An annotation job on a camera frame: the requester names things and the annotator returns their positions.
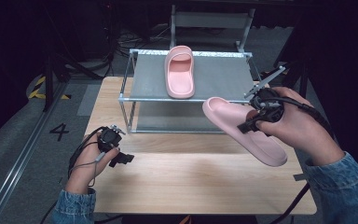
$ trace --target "human hand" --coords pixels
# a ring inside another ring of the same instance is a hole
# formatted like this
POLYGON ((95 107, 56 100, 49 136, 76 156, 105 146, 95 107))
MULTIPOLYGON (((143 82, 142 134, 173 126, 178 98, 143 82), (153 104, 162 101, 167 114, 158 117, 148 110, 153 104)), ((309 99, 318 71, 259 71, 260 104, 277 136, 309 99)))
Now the human hand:
MULTIPOLYGON (((312 106, 293 90, 285 87, 275 87, 273 90, 281 97, 290 97, 301 104, 312 106)), ((327 130, 296 105, 284 103, 284 113, 279 121, 258 121, 256 126, 261 132, 274 135, 285 144, 309 153, 314 165, 330 164, 344 157, 344 152, 327 130)))
POLYGON ((71 176, 66 184, 65 190, 75 194, 87 194, 91 180, 99 175, 119 152, 119 148, 115 147, 106 152, 100 161, 95 163, 95 159, 101 154, 98 149, 98 135, 94 134, 85 144, 85 148, 76 160, 75 168, 72 170, 71 176))

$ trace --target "table surface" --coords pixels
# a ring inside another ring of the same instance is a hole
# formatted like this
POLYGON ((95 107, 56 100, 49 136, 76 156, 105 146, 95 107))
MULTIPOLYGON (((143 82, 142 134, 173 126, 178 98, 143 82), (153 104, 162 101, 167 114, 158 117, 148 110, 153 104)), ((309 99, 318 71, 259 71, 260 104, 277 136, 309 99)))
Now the table surface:
MULTIPOLYGON (((127 79, 131 86, 132 78, 127 79)), ((110 124, 125 130, 118 102, 122 77, 106 77, 86 133, 110 124)), ((128 133, 121 151, 135 156, 107 167, 97 178, 95 212, 136 214, 281 214, 306 181, 294 150, 282 143, 288 161, 269 167, 226 134, 128 133)), ((314 214, 304 195, 292 214, 314 214)))

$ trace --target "sleeve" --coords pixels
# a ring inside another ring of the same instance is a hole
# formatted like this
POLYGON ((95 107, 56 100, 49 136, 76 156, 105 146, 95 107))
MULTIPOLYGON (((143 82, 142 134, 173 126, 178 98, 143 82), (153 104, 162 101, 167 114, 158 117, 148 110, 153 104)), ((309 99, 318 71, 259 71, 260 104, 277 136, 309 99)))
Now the sleeve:
POLYGON ((73 194, 62 190, 53 210, 52 223, 94 223, 95 201, 94 189, 89 189, 89 194, 73 194))
POLYGON ((324 223, 358 223, 358 163, 346 152, 340 161, 311 166, 305 173, 321 196, 324 223))

